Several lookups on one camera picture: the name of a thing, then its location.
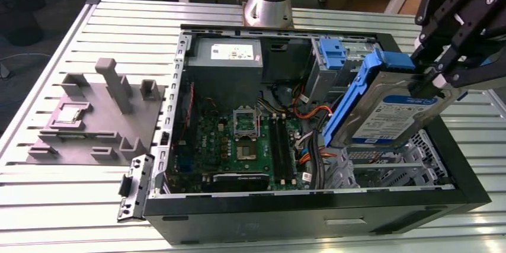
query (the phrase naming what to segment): green circuit board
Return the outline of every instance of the green circuit board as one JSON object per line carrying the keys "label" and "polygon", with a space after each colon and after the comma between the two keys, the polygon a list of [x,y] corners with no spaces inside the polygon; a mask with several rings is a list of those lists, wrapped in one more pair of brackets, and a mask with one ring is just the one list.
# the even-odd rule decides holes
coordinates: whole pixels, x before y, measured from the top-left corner
{"label": "green circuit board", "polygon": [[[249,130],[254,127],[251,120],[242,121],[238,118],[238,129]],[[299,121],[286,120],[286,129],[290,140],[299,131]],[[269,190],[298,190],[303,189],[301,180],[302,173],[295,173],[295,184],[285,181],[285,185],[274,181],[274,165],[271,157],[271,139],[269,132],[269,117],[262,116],[259,120],[259,137],[254,140],[235,139],[234,117],[209,116],[199,119],[197,130],[197,153],[193,162],[194,173],[263,173],[270,175],[271,182]]]}

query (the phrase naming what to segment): power supply label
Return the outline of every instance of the power supply label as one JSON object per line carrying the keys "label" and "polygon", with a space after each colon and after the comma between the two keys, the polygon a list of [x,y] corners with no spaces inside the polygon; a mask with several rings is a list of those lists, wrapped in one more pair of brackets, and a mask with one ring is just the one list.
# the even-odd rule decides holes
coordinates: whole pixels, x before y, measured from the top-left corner
{"label": "power supply label", "polygon": [[214,44],[211,59],[254,60],[254,46],[251,44]]}
{"label": "power supply label", "polygon": [[353,136],[354,143],[390,143],[415,122],[417,114],[429,110],[437,98],[415,99],[390,95],[375,107]]}

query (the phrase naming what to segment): floor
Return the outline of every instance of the floor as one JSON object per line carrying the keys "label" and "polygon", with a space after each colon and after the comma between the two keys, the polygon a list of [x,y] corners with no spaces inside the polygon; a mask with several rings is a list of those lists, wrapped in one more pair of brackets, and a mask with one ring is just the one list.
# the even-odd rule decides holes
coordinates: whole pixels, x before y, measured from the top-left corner
{"label": "floor", "polygon": [[[194,2],[237,4],[238,0],[193,0]],[[318,8],[317,0],[293,0],[295,7]],[[10,125],[16,111],[28,95],[38,77],[48,63],[67,30],[79,14],[86,0],[46,0],[47,6],[36,11],[35,17],[44,30],[44,39],[28,47],[16,47],[0,37],[0,58],[7,56],[38,53],[43,55],[22,55],[2,61],[11,71],[8,79],[0,80],[0,134]]]}

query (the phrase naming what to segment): metal chassis frame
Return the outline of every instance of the metal chassis frame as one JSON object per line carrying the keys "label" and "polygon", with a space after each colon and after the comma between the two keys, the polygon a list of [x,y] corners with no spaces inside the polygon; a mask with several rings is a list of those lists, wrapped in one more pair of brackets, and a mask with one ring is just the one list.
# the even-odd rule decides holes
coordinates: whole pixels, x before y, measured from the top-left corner
{"label": "metal chassis frame", "polygon": [[[245,35],[245,31],[258,37],[259,34],[269,35],[275,31],[277,36],[297,37],[298,35],[307,36],[310,34],[343,34],[353,35],[365,33],[350,33],[339,31],[315,31],[315,30],[283,30],[271,28],[245,28],[245,27],[221,27],[221,26],[199,26],[199,25],[183,25],[183,30],[195,30],[195,33],[217,33],[219,35]],[[399,52],[398,46],[390,34],[371,33],[369,36],[375,36],[383,50],[391,52]],[[175,57],[175,63],[180,64],[176,67],[178,72],[182,72],[183,65],[183,51],[190,44],[190,36],[182,35],[180,47]],[[178,99],[178,89],[174,87],[175,97]],[[172,122],[167,124],[172,131]],[[425,128],[429,137],[433,141],[434,147],[440,152],[446,169],[450,173],[453,183],[457,185],[454,190],[445,191],[371,191],[367,193],[349,193],[341,194],[319,194],[319,195],[291,195],[291,196],[247,196],[247,197],[213,197],[211,195],[195,196],[193,198],[164,198],[164,195],[159,195],[162,179],[156,174],[152,176],[152,188],[144,206],[144,217],[150,220],[163,216],[170,220],[172,217],[189,217],[193,214],[225,214],[225,213],[254,213],[254,212],[283,212],[294,210],[319,210],[319,209],[345,209],[345,208],[365,208],[365,207],[394,207],[394,206],[426,206],[427,210],[444,209],[445,205],[452,204],[457,208],[452,210],[452,213],[464,213],[469,210],[485,205],[492,200],[480,183],[480,180],[473,172],[473,169],[468,163],[468,160],[458,148],[457,142],[453,139],[450,131],[438,116],[433,122]],[[164,158],[168,157],[167,150],[158,151],[158,158],[160,151],[164,151]],[[166,163],[166,160],[155,161],[155,165]],[[429,215],[422,220],[409,224],[402,230],[395,233],[406,232],[415,228],[419,224],[423,224],[442,215],[448,214],[448,211],[442,211],[433,215]]]}

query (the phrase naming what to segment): slotted aluminum surface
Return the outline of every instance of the slotted aluminum surface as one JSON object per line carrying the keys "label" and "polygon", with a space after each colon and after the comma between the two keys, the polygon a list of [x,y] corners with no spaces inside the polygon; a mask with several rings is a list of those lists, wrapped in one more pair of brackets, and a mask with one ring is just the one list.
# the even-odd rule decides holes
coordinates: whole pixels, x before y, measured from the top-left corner
{"label": "slotted aluminum surface", "polygon": [[[297,28],[391,33],[405,53],[414,51],[419,27],[413,17],[294,9]],[[128,81],[155,79],[171,86],[174,50],[183,23],[242,25],[234,5],[102,0],[87,5],[40,80],[0,139],[0,252],[502,252],[506,248],[506,121],[489,92],[470,95],[444,113],[493,203],[448,216],[402,235],[305,239],[171,247],[147,222],[116,223],[119,180],[126,167],[23,165],[63,89],[66,72],[102,82],[99,57],[114,57]],[[210,225],[218,230],[219,225]]]}

